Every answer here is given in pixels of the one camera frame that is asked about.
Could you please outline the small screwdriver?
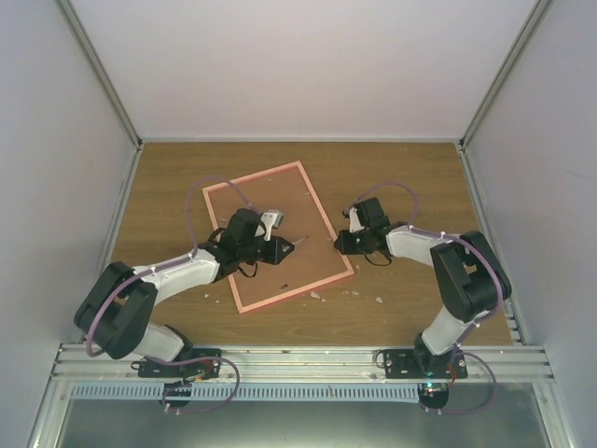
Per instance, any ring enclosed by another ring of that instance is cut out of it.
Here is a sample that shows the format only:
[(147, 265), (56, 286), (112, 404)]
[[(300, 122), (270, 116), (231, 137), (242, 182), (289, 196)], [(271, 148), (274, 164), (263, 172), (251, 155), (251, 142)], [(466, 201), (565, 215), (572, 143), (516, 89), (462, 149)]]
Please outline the small screwdriver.
[(293, 245), (298, 246), (298, 245), (304, 243), (308, 238), (309, 238), (309, 235), (306, 235), (306, 236), (298, 239), (297, 241), (293, 242)]

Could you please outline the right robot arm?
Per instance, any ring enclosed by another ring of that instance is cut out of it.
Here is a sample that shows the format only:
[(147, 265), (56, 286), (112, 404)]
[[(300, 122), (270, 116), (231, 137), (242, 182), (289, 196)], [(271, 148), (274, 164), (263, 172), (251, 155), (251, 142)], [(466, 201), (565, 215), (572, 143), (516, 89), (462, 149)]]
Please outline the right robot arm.
[(422, 377), (443, 371), (472, 329), (511, 296), (505, 270), (479, 231), (456, 235), (392, 223), (376, 198), (354, 203), (342, 214), (348, 228), (334, 242), (342, 255), (379, 253), (388, 263), (411, 259), (434, 270), (442, 306), (413, 346), (413, 367)]

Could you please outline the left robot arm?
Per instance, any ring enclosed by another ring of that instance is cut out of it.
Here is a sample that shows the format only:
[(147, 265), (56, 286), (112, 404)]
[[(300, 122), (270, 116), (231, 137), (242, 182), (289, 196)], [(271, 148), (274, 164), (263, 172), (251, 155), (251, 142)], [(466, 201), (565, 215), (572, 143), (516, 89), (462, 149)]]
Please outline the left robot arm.
[(179, 331), (151, 323), (154, 308), (194, 287), (211, 285), (247, 267), (278, 265), (295, 249), (274, 235), (284, 219), (279, 210), (237, 210), (227, 227), (216, 229), (186, 254), (148, 266), (109, 264), (76, 311), (89, 357), (121, 359), (136, 354), (158, 361), (172, 377), (189, 372), (192, 344)]

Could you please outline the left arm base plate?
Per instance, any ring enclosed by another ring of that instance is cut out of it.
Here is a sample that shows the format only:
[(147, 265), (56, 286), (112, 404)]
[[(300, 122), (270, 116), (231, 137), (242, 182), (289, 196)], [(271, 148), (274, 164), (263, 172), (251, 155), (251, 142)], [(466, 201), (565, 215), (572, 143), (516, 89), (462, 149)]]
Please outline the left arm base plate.
[(141, 378), (173, 378), (173, 379), (212, 379), (219, 375), (222, 350), (217, 348), (192, 348), (187, 354), (179, 355), (174, 362), (200, 357), (201, 361), (195, 361), (186, 365), (170, 366), (161, 364), (147, 358), (134, 361), (131, 368)]

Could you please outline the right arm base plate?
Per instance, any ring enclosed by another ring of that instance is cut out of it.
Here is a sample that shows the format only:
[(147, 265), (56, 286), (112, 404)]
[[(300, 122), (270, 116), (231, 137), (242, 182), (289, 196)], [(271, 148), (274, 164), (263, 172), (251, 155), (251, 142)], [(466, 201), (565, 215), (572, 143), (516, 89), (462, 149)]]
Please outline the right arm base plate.
[(468, 377), (463, 355), (447, 352), (433, 356), (423, 349), (381, 349), (374, 355), (374, 363), (384, 370), (387, 379), (465, 379)]

